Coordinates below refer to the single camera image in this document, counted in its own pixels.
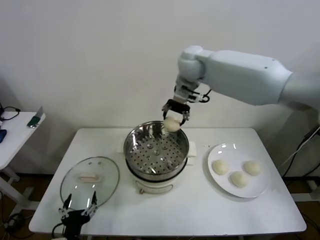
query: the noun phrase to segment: white robotic arm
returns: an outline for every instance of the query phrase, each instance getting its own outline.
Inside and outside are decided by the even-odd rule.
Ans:
[[[174,97],[163,107],[189,119],[187,102],[208,102],[207,94],[195,92],[200,83],[211,90],[251,105],[284,103],[310,106],[320,111],[320,79],[296,75],[274,58],[243,52],[209,51],[200,46],[186,48],[178,59],[179,74]]]

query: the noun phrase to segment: pot lid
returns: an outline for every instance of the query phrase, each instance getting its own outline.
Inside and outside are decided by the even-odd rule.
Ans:
[[[95,192],[99,207],[114,194],[119,178],[119,168],[110,158],[87,158],[77,163],[64,176],[60,186],[61,200],[64,202],[72,194],[69,208],[82,210],[89,207]]]

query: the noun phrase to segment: cable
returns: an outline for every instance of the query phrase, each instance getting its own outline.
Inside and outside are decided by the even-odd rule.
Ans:
[[[298,149],[301,147],[302,144],[304,144],[304,140],[302,140],[302,142],[300,142],[300,144],[298,145],[298,147],[296,148],[295,151],[298,151]],[[291,159],[291,162],[290,162],[288,168],[286,169],[285,173],[282,175],[283,178],[284,178],[284,177],[286,176],[286,174],[289,172],[289,169],[291,168],[292,164],[294,163],[294,160],[295,160],[295,158],[296,158],[297,153],[298,153],[298,152],[296,152],[296,153],[293,155],[293,157],[292,157],[292,159]]]
[[[4,202],[4,194],[3,194],[3,192],[1,191],[0,192],[1,193],[1,209],[2,209],[2,211],[1,211],[1,219],[2,219],[2,223],[3,223],[3,225],[5,224],[5,217],[4,217],[4,210],[5,210],[5,202]]]
[[[286,163],[291,159],[292,156],[294,156],[295,154],[297,154],[297,153],[304,147],[304,145],[307,144],[307,142],[308,142],[310,139],[312,139],[314,135],[317,134],[317,132],[318,132],[319,130],[320,130],[320,126],[318,126],[318,127],[316,128],[316,130],[311,134],[311,136],[309,136],[309,137],[304,141],[304,143],[302,143],[301,146],[298,147],[297,150],[296,150],[294,153],[292,153],[292,154],[279,166],[279,169],[280,169],[284,164],[286,164]]]
[[[308,215],[304,214],[303,212],[301,212],[301,215],[304,216],[305,218],[307,218],[307,220],[312,224],[312,226],[318,231],[318,233],[320,234],[320,227],[315,223],[315,221],[313,221]]]
[[[8,234],[9,237],[11,236],[11,237],[13,237],[15,239],[27,239],[27,238],[30,238],[32,235],[34,235],[34,233],[31,233],[31,234],[29,234],[27,236],[16,236],[16,235],[14,235],[14,232],[20,229],[21,224],[19,225],[19,223],[17,223],[17,227],[10,227],[9,226],[9,222],[10,221],[17,222],[18,220],[15,217],[19,217],[20,218],[20,222],[23,224],[25,222],[26,218],[21,213],[15,213],[15,214],[9,216],[7,221],[5,221],[5,217],[4,217],[4,209],[5,209],[4,194],[3,194],[2,191],[0,193],[1,193],[1,208],[2,208],[1,220],[2,220],[2,223],[4,224],[5,233]]]
[[[58,223],[57,225],[55,225],[55,226],[53,227],[52,232],[51,232],[51,237],[52,237],[52,239],[55,239],[55,238],[56,238],[56,237],[55,237],[55,230],[56,230],[57,227],[59,227],[59,226],[61,226],[61,225],[63,225],[62,222]]]
[[[317,166],[315,166],[312,170],[310,170],[309,172],[307,172],[305,175],[303,175],[303,177],[312,174],[315,170],[317,170],[320,167],[320,162],[318,163]]]
[[[297,239],[302,240],[301,237],[299,237],[297,234],[294,235]]]
[[[19,108],[16,108],[16,107],[13,107],[13,106],[6,106],[5,108],[3,108],[3,110],[6,110],[6,109],[14,109],[16,111],[16,115],[10,117],[10,118],[3,118],[3,117],[0,117],[0,120],[1,121],[8,121],[8,120],[11,120],[11,119],[14,119],[16,116],[18,116],[21,112],[21,110]]]

